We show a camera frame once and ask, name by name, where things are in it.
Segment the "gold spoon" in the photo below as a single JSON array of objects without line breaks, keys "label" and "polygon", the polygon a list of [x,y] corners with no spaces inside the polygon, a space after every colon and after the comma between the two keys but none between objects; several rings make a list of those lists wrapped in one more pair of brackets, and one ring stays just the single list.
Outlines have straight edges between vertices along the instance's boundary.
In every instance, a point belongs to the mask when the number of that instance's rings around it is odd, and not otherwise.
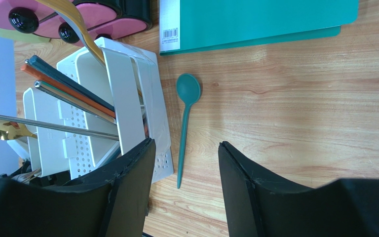
[{"label": "gold spoon", "polygon": [[22,137],[38,138],[24,124],[0,119],[0,140],[16,140]]}]

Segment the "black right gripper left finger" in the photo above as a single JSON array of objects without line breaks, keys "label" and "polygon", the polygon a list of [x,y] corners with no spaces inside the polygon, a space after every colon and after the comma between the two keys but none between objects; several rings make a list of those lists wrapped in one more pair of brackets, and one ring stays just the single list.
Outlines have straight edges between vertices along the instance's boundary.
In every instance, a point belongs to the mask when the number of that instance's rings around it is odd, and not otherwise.
[{"label": "black right gripper left finger", "polygon": [[145,139],[61,186],[0,178],[0,237],[141,237],[155,152]]}]

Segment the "blue chopstick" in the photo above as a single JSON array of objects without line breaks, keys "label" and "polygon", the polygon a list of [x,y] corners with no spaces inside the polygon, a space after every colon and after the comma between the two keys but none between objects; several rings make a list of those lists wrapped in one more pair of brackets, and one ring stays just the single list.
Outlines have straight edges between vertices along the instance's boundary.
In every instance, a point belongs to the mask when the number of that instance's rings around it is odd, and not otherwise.
[{"label": "blue chopstick", "polygon": [[54,79],[57,82],[60,82],[67,87],[71,88],[72,90],[78,92],[79,94],[93,100],[97,104],[109,109],[110,111],[114,112],[114,106],[91,92],[90,90],[86,89],[73,79],[69,78],[56,68],[52,67],[48,63],[46,63],[44,60],[42,60],[40,57],[34,55],[30,59],[26,59],[25,63],[32,66],[34,69],[37,69],[39,72],[45,74],[46,76]]}]

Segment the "gold handled knife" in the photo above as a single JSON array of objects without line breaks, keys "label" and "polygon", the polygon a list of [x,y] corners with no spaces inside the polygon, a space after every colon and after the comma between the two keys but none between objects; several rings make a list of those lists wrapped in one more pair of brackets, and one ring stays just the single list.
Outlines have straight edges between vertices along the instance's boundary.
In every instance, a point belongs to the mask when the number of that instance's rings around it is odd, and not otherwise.
[{"label": "gold handled knife", "polygon": [[61,16],[77,33],[79,39],[87,50],[102,65],[106,66],[104,54],[89,34],[82,14],[69,0],[36,0],[37,2],[53,9]]}]

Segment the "white perforated utensil caddy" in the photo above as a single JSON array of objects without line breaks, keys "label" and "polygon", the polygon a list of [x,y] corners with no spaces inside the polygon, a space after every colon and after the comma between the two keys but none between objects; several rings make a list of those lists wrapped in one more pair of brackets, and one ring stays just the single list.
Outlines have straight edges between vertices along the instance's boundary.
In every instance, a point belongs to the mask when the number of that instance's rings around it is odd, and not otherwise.
[{"label": "white perforated utensil caddy", "polygon": [[23,94],[28,161],[33,176],[77,178],[121,157],[145,138],[156,142],[152,182],[174,172],[171,137],[154,52],[97,39],[105,65],[86,48],[55,67],[37,56],[21,70],[35,78]]}]

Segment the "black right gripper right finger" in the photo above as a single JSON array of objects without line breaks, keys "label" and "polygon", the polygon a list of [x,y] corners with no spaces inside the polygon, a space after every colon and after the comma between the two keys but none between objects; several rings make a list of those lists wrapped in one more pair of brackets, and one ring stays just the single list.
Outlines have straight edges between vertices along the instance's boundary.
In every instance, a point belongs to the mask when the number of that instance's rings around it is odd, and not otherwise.
[{"label": "black right gripper right finger", "polygon": [[341,178],[314,189],[227,141],[218,159],[232,237],[379,237],[379,179]]}]

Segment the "silver chopstick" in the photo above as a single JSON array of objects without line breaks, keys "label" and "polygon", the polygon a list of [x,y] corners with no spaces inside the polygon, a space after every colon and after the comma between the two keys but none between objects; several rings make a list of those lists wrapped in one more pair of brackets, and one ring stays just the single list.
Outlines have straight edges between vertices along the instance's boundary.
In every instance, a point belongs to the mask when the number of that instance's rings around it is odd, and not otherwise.
[{"label": "silver chopstick", "polygon": [[110,134],[110,133],[104,133],[104,132],[100,132],[100,131],[94,131],[94,130],[89,130],[89,129],[81,129],[81,128],[77,128],[77,127],[58,125],[58,124],[53,124],[53,123],[48,123],[48,122],[43,122],[43,121],[37,121],[37,120],[31,120],[31,119],[25,119],[25,118],[17,118],[17,117],[10,117],[10,116],[5,116],[5,115],[0,115],[0,119],[10,121],[10,122],[22,123],[25,125],[31,125],[31,126],[35,126],[35,127],[42,127],[42,128],[53,129],[53,130],[57,130],[57,131],[63,131],[63,132],[69,132],[69,133],[73,133],[73,134],[84,135],[84,136],[91,136],[91,137],[96,137],[96,138],[103,138],[103,139],[110,139],[110,140],[119,141],[118,135]]}]

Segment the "orange chopstick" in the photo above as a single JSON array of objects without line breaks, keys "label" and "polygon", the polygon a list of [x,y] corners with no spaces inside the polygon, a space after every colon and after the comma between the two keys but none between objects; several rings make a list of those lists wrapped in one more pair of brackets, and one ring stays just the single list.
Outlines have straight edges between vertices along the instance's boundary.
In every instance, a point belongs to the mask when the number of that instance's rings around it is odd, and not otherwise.
[{"label": "orange chopstick", "polygon": [[73,96],[74,98],[80,100],[80,101],[83,101],[85,102],[86,104],[102,111],[103,113],[106,113],[107,115],[115,118],[115,113],[110,111],[109,109],[97,104],[96,102],[94,102],[93,100],[79,94],[78,92],[72,90],[71,88],[67,87],[66,85],[60,83],[60,82],[57,82],[55,81],[54,79],[46,76],[45,74],[39,72],[38,70],[34,69],[32,66],[28,65],[28,64],[24,64],[21,66],[21,71],[25,72],[25,73],[28,73],[29,75],[35,77],[37,80],[42,80],[48,84],[50,84],[51,86],[61,90],[62,92],[65,92],[67,93],[68,95],[70,96]]}]

